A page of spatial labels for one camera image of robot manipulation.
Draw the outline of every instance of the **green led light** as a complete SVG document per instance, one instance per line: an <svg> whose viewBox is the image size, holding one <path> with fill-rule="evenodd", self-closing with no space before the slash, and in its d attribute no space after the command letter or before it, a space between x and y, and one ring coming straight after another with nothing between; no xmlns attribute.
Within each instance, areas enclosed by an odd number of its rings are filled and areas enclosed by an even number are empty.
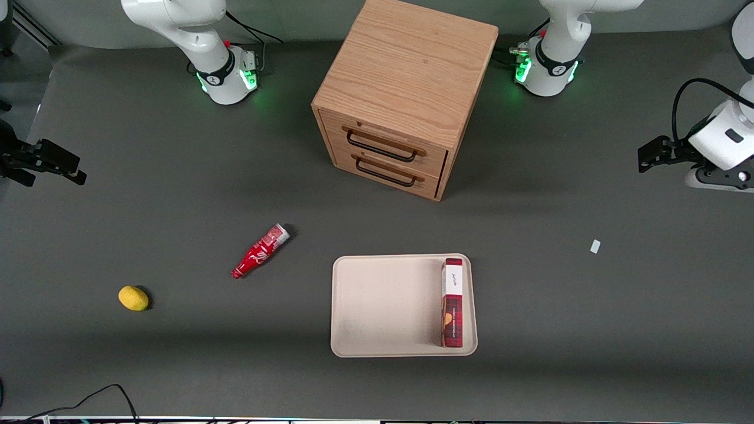
<svg viewBox="0 0 754 424"><path fill-rule="evenodd" d="M204 81L201 80L201 77L199 76L199 72L196 73L196 78L201 83L201 90L206 93L207 92L207 87L204 86Z"/></svg>
<svg viewBox="0 0 754 424"><path fill-rule="evenodd" d="M532 60L526 58L523 62L519 63L516 68L516 80L523 83L526 81L526 77L529 75L529 70L532 68Z"/></svg>
<svg viewBox="0 0 754 424"><path fill-rule="evenodd" d="M249 91L256 88L256 72L239 69L238 74L241 75L241 78L244 80L244 84Z"/></svg>
<svg viewBox="0 0 754 424"><path fill-rule="evenodd" d="M571 69L571 76L568 77L568 82L573 81L573 74L576 72L576 68L578 68L578 60L573 64L573 69Z"/></svg>

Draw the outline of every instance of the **yellow lemon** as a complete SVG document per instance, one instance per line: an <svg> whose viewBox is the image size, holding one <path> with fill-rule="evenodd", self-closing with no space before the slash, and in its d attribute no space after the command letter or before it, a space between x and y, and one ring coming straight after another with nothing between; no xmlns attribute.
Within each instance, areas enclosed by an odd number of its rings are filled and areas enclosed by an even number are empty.
<svg viewBox="0 0 754 424"><path fill-rule="evenodd" d="M143 311L149 306L149 298L138 287L125 286L118 292L118 300L132 311Z"/></svg>

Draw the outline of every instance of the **gray tabletop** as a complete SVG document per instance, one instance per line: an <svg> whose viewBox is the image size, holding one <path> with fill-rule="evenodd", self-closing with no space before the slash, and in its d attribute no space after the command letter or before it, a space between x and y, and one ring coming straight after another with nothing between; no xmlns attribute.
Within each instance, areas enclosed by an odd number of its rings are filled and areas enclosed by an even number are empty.
<svg viewBox="0 0 754 424"><path fill-rule="evenodd" d="M441 203L330 164L309 103L338 46L270 45L225 107L177 49L57 52L31 138L89 180L0 189L3 414L120 383L142 415L754 420L754 197L636 171L683 81L746 81L725 29L595 35L551 99L492 64ZM692 88L681 128L722 98ZM233 280L278 222L296 237ZM472 261L475 354L330 351L336 258L448 252ZM154 309L120 306L126 284Z"/></svg>

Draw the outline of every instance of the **drawer handle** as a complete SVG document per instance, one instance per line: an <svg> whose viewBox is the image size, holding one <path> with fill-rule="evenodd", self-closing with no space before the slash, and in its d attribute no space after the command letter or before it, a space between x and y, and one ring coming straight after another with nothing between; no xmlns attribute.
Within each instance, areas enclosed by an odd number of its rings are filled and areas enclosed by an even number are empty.
<svg viewBox="0 0 754 424"><path fill-rule="evenodd" d="M401 162L412 162L414 159L416 159L416 154L418 153L416 150L414 150L414 152L410 156L396 155L395 153L388 152L387 150L382 150L364 143L359 143L356 140L351 139L351 135L353 134L353 130L348 130L348 134L345 136L346 140L348 140L348 144L351 144L352 146L360 147L361 149L369 150L370 152L378 153L380 155L387 156L391 159L395 159Z"/></svg>
<svg viewBox="0 0 754 424"><path fill-rule="evenodd" d="M405 181L397 180L397 179L395 179L393 177L388 177L387 175L382 175L379 172L375 172L375 171L372 171L370 169L366 169L366 168L360 166L359 165L360 163L361 163L361 158L356 158L356 169L358 169L359 171L364 172L365 174L369 174L369 175L371 175L373 177L382 178L383 180L390 181L393 184L397 184L399 186L404 186L404 187L411 187L416 182L416 178L417 177L413 177L411 179L411 182L407 183Z"/></svg>

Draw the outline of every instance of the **box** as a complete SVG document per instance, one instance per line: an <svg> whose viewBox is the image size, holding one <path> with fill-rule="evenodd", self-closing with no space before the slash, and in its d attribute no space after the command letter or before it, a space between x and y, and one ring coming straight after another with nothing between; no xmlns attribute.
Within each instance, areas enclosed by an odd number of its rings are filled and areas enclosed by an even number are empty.
<svg viewBox="0 0 754 424"><path fill-rule="evenodd" d="M366 0L311 102L333 164L439 201L498 28Z"/></svg>
<svg viewBox="0 0 754 424"><path fill-rule="evenodd" d="M440 342L443 347L464 347L464 263L458 258L447 258L443 264L443 317Z"/></svg>

